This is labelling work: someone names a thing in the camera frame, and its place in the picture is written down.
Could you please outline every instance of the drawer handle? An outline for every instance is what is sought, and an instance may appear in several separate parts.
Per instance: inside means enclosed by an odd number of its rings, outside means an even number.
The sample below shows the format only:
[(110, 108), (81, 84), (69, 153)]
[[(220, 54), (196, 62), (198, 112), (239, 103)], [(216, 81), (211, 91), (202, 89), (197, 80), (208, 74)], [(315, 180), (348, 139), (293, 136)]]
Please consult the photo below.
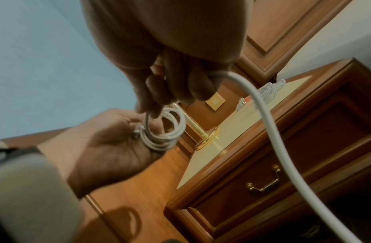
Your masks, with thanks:
[(277, 184), (279, 183), (279, 180), (280, 180), (280, 174), (281, 174), (281, 168), (279, 165), (273, 165), (272, 166), (272, 170), (275, 172), (276, 174), (276, 180), (273, 180), (271, 181), (270, 183), (266, 184), (263, 188), (261, 189), (257, 189), (256, 187), (254, 187), (254, 185), (252, 183), (247, 183), (246, 185), (246, 188), (249, 190), (249, 191), (259, 191), (259, 192), (266, 192), (266, 191), (269, 191), (271, 190), (273, 187), (277, 186)]

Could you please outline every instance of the hand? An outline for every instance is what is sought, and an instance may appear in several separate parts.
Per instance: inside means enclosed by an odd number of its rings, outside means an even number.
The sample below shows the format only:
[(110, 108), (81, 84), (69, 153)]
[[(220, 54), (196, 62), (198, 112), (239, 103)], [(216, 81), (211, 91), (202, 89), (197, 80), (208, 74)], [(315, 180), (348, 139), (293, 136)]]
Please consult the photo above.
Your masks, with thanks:
[[(39, 150), (57, 165), (75, 194), (126, 180), (163, 156), (148, 149), (133, 132), (145, 115), (111, 109), (40, 144)], [(153, 133), (164, 132), (161, 119), (149, 122)]]
[[(240, 56), (253, 0), (81, 0), (101, 52), (131, 82), (136, 111), (158, 117), (164, 105), (207, 100)], [(161, 75), (152, 72), (164, 66)]]

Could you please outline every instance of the light switch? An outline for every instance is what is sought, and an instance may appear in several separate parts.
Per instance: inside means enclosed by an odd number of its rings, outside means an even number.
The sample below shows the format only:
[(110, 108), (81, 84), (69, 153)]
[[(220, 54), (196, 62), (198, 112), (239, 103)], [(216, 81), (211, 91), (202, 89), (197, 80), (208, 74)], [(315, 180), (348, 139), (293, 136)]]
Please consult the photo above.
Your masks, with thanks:
[(225, 102), (225, 99), (221, 97), (218, 93), (215, 93), (209, 100), (206, 101), (206, 103), (213, 109), (217, 110), (223, 103)]

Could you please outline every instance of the wall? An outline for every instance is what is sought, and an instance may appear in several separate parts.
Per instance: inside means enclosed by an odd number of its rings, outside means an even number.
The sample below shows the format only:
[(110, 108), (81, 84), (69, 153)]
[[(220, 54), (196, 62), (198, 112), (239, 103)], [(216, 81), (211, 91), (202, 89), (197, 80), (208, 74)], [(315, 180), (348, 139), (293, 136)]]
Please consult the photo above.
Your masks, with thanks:
[(349, 3), (293, 56), (277, 79), (349, 57), (356, 57), (371, 69), (371, 0)]
[(88, 38), (47, 0), (0, 1), (0, 138), (134, 107), (127, 79)]

